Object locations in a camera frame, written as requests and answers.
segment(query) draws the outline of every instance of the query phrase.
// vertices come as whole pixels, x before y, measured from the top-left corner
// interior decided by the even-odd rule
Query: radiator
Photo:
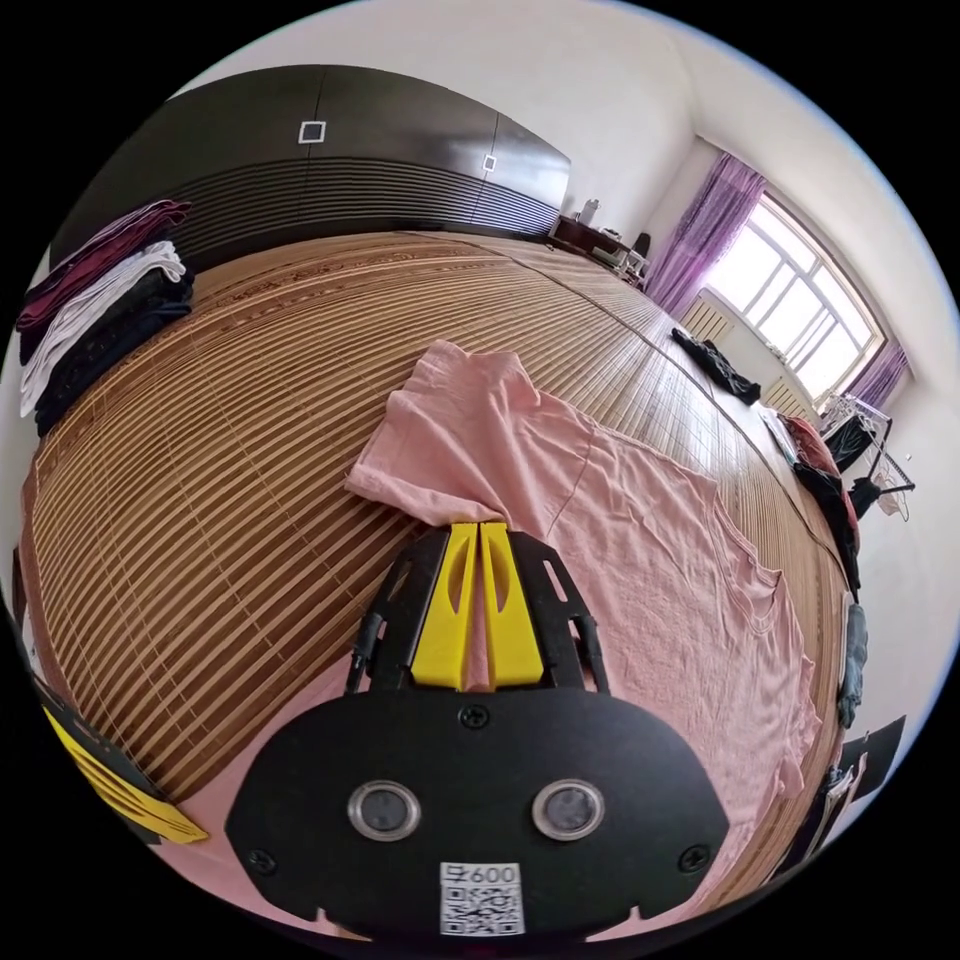
[[[814,425],[819,419],[810,404],[782,377],[767,387],[760,402],[786,417],[802,417]]]
[[[710,340],[718,346],[733,326],[733,321],[729,317],[702,296],[697,297],[680,323],[698,340]]]

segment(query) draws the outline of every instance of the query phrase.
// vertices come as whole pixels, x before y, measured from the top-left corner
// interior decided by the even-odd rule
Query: dark wardrobe door
[[[251,238],[294,224],[310,149],[300,142],[301,124],[314,119],[324,69],[255,70],[168,100],[81,196],[54,239],[51,261],[161,197],[195,205],[173,237],[195,269],[252,252]]]
[[[318,232],[471,222],[495,110],[414,77],[329,66],[317,120],[302,217]]]
[[[493,169],[486,174],[474,215],[479,226],[545,234],[563,205],[570,161],[536,134],[499,114]]]

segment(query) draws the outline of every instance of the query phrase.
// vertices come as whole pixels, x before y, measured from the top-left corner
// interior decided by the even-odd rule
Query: bamboo mat
[[[209,782],[342,656],[421,532],[343,478],[435,340],[514,350],[542,390],[719,481],[784,571],[824,728],[708,906],[754,889],[836,740],[843,575],[816,503],[755,411],[713,386],[670,319],[582,258],[451,234],[309,241],[197,278],[195,309],[44,440],[22,554],[51,684],[173,800]]]

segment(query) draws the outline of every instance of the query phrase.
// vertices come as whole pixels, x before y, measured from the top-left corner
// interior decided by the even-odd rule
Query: qr code
[[[440,932],[454,937],[523,933],[523,893],[516,863],[441,863]]]

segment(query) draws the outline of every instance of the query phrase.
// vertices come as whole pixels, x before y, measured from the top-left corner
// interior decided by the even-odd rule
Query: purple curtain
[[[888,340],[844,392],[879,409],[893,393],[897,381],[909,369],[910,364],[903,347],[896,340]]]
[[[756,170],[722,153],[654,257],[643,292],[680,319],[700,292],[707,271],[740,236],[766,185]]]

